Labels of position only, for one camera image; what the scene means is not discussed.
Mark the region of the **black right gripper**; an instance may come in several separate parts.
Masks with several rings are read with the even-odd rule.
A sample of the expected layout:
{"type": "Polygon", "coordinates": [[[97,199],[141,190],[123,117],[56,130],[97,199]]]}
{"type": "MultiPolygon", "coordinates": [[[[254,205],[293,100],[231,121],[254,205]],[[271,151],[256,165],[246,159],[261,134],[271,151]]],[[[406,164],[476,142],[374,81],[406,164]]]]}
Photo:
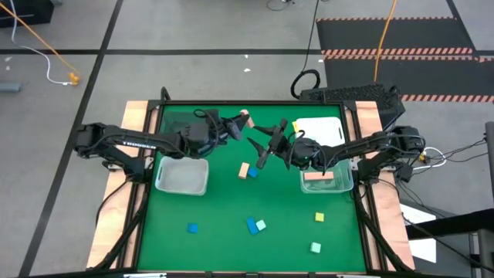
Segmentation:
{"type": "Polygon", "coordinates": [[[248,137],[249,143],[255,148],[259,156],[259,169],[264,168],[267,159],[271,154],[281,155],[281,154],[286,154],[286,152],[288,151],[289,142],[287,136],[285,135],[285,129],[287,127],[287,124],[288,124],[287,119],[282,118],[278,126],[253,127],[257,131],[260,131],[263,134],[270,136],[270,140],[267,148],[264,148],[261,144],[257,143],[256,141],[248,137]]]}

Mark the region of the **black hazard-striped floor mat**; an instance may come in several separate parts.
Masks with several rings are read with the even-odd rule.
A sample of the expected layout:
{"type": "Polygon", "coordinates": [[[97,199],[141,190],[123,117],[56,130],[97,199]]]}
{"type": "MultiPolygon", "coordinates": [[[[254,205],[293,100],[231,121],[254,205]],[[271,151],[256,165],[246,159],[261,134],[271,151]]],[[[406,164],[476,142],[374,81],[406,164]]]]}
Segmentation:
{"type": "Polygon", "coordinates": [[[395,85],[403,101],[494,103],[494,59],[474,56],[328,56],[328,86],[395,85]]]}
{"type": "Polygon", "coordinates": [[[453,17],[321,18],[316,26],[326,56],[473,54],[453,17]]]}

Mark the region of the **black box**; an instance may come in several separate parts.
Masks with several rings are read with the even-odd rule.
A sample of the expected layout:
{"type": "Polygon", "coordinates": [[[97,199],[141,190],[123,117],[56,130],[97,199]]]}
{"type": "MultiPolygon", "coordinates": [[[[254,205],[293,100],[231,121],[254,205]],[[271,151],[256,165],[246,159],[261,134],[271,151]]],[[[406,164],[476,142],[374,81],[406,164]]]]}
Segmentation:
{"type": "MultiPolygon", "coordinates": [[[[0,0],[11,12],[28,25],[50,23],[55,8],[51,0],[0,0]]],[[[13,27],[14,18],[0,6],[0,29],[13,27]]]]}

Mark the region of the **black table frame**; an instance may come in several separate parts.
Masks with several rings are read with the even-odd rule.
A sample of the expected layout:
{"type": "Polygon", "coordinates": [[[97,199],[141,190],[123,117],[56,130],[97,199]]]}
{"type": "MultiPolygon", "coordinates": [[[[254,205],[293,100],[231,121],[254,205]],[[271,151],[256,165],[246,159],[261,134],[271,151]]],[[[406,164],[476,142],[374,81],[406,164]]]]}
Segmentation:
{"type": "MultiPolygon", "coordinates": [[[[154,106],[154,103],[156,102],[155,100],[147,100],[147,109],[148,110],[157,110],[157,121],[155,124],[155,130],[158,129],[160,126],[160,121],[161,121],[161,112],[163,110],[162,107],[160,106],[154,106]]],[[[241,106],[241,107],[247,107],[247,106],[254,106],[254,107],[269,107],[269,109],[273,109],[275,106],[281,106],[281,107],[308,107],[308,106],[316,106],[318,103],[315,101],[295,101],[295,100],[163,100],[162,101],[163,105],[167,106],[185,106],[185,105],[199,105],[199,104],[204,104],[204,105],[216,105],[216,106],[241,106]]],[[[353,140],[356,138],[358,135],[360,135],[360,130],[359,130],[359,123],[357,120],[357,106],[356,102],[340,102],[342,107],[340,108],[345,116],[345,121],[344,123],[347,125],[347,132],[349,133],[349,138],[353,140]]],[[[146,217],[147,216],[147,205],[145,204],[145,199],[148,198],[151,194],[151,187],[148,184],[144,184],[145,189],[144,189],[144,194],[142,198],[142,202],[139,206],[139,209],[142,209],[141,216],[146,217]]],[[[372,212],[372,216],[376,216],[375,212],[375,207],[374,207],[374,202],[371,201],[371,204],[369,205],[369,211],[366,210],[367,212],[372,212]]],[[[377,220],[373,220],[374,224],[376,227],[379,229],[379,225],[377,223],[377,220]]],[[[144,226],[145,226],[145,220],[142,219],[140,222],[136,224],[134,228],[130,230],[130,235],[126,239],[126,241],[123,243],[123,246],[121,249],[119,249],[119,252],[114,259],[114,261],[110,264],[109,268],[110,269],[123,269],[123,268],[131,268],[134,267],[138,264],[138,259],[139,259],[139,251],[140,251],[140,241],[142,240],[142,233],[144,232],[144,226]]]]}

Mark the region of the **light wooden side board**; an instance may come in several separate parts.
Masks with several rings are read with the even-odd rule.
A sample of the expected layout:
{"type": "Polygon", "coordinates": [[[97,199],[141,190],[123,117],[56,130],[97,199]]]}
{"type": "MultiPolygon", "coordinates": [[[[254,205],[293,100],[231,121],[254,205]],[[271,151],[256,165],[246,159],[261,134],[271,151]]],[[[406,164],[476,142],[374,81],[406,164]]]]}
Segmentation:
{"type": "MultiPolygon", "coordinates": [[[[127,102],[120,126],[124,129],[153,133],[157,110],[148,110],[147,104],[146,100],[127,102]]],[[[130,182],[125,183],[125,180],[126,176],[121,170],[112,171],[108,175],[103,196],[107,201],[98,217],[86,264],[88,268],[93,268],[102,262],[128,227],[130,220],[137,214],[145,185],[133,185],[130,182]]]]}
{"type": "MultiPolygon", "coordinates": [[[[371,101],[357,101],[357,120],[362,137],[382,131],[377,104],[371,101]]],[[[393,251],[408,267],[415,269],[414,260],[408,241],[401,205],[394,176],[389,171],[381,171],[377,183],[372,185],[364,197],[364,207],[369,211],[371,201],[374,202],[379,230],[393,251]]]]}

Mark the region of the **grey post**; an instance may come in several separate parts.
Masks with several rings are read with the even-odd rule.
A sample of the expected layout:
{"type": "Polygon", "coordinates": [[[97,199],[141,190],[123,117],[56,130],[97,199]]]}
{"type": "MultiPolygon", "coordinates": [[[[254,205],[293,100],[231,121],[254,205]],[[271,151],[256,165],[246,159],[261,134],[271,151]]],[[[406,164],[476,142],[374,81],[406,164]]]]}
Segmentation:
{"type": "Polygon", "coordinates": [[[494,121],[486,122],[485,129],[489,160],[489,173],[491,179],[492,193],[494,194],[494,121]]]}

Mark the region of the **black stand beam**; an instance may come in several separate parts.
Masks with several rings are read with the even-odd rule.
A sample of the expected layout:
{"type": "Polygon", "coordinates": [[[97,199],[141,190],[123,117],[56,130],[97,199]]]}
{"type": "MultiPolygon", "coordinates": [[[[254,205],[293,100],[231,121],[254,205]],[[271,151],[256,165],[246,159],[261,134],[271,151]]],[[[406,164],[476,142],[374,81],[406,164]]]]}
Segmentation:
{"type": "Polygon", "coordinates": [[[494,278],[494,208],[420,223],[413,223],[404,215],[403,219],[409,239],[434,239],[468,262],[472,269],[480,269],[483,278],[494,278]],[[461,253],[441,240],[444,236],[473,233],[480,234],[480,238],[485,235],[485,242],[479,243],[478,255],[461,253]]]}

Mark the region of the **white paper sheet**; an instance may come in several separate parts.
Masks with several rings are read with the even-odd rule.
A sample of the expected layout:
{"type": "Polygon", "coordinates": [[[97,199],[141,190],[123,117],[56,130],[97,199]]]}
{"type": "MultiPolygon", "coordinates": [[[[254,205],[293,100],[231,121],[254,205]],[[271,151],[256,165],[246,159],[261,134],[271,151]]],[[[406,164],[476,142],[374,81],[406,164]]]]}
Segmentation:
{"type": "MultiPolygon", "coordinates": [[[[422,222],[429,222],[436,220],[436,216],[423,212],[419,209],[412,208],[407,205],[400,204],[401,212],[404,217],[404,224],[411,226],[412,224],[418,224],[422,222]]],[[[436,255],[436,240],[432,238],[428,239],[411,239],[409,241],[411,254],[413,257],[423,259],[430,263],[437,262],[436,255]]]]}

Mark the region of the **clear plastic bin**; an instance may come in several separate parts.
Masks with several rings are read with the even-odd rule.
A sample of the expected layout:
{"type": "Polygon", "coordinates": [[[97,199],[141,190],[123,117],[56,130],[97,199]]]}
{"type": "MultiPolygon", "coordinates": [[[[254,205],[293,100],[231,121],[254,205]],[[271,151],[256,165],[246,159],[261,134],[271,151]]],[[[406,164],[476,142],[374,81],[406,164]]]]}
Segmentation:
{"type": "Polygon", "coordinates": [[[315,170],[305,170],[300,172],[300,187],[302,192],[307,194],[336,194],[350,191],[354,187],[352,167],[350,159],[339,161],[335,166],[326,170],[333,172],[334,179],[322,181],[306,181],[303,178],[304,172],[317,172],[315,170]]]}
{"type": "Polygon", "coordinates": [[[170,194],[197,195],[206,193],[209,164],[201,159],[163,157],[157,167],[154,186],[170,194]]]}

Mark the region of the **white plastic bin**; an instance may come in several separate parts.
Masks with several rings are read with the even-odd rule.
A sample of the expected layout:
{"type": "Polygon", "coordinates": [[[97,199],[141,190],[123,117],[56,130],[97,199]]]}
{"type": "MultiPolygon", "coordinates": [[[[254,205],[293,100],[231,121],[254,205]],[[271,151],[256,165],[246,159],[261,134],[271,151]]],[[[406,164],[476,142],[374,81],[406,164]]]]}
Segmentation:
{"type": "Polygon", "coordinates": [[[296,120],[299,132],[296,136],[303,135],[316,141],[320,145],[335,147],[346,142],[343,126],[337,117],[310,117],[296,120]]]}

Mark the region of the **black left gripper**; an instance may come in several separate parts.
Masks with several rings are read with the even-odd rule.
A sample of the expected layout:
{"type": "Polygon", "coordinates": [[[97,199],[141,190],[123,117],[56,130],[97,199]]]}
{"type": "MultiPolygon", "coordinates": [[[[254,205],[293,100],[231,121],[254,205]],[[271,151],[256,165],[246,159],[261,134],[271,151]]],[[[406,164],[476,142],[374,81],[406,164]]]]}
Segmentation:
{"type": "Polygon", "coordinates": [[[249,127],[247,120],[250,115],[238,114],[233,117],[221,117],[219,110],[206,110],[205,114],[214,143],[218,145],[226,145],[228,139],[240,141],[243,128],[249,127]]]}

